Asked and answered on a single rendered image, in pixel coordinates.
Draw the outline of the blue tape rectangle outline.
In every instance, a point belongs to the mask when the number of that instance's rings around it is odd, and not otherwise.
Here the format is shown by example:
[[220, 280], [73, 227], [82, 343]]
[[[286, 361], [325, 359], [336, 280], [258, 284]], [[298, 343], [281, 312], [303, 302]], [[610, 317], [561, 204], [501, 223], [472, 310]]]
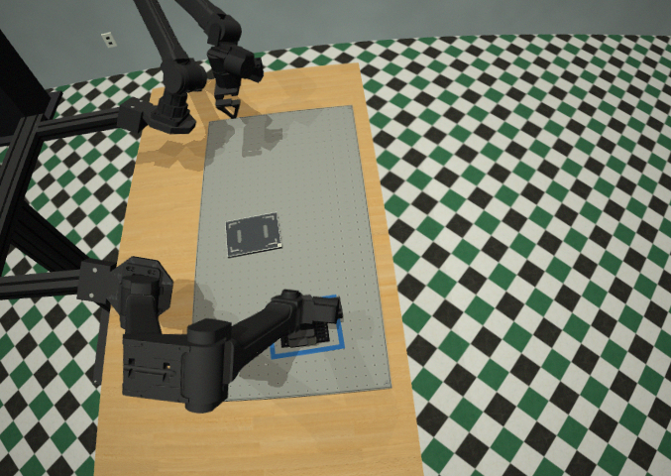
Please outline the blue tape rectangle outline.
[[[322, 298], [335, 298], [335, 297], [336, 297], [336, 295], [326, 296], [326, 297], [322, 297]], [[344, 349], [345, 345], [344, 345], [343, 332], [342, 332], [342, 326], [341, 326], [340, 318], [337, 320], [336, 326], [337, 326], [337, 332], [338, 332], [338, 338], [339, 338], [339, 344], [338, 345], [332, 345], [332, 346], [326, 346], [326, 347], [320, 347], [320, 348], [313, 348], [313, 349], [307, 349], [307, 350], [300, 350], [300, 351], [293, 351], [293, 352], [276, 354], [275, 344], [273, 344], [273, 345], [270, 346], [271, 359], [279, 359], [279, 358], [285, 358], [285, 357], [292, 357], [292, 356], [319, 353], [319, 352], [325, 352], [325, 351], [331, 351], [331, 350], [337, 350], [337, 349]]]

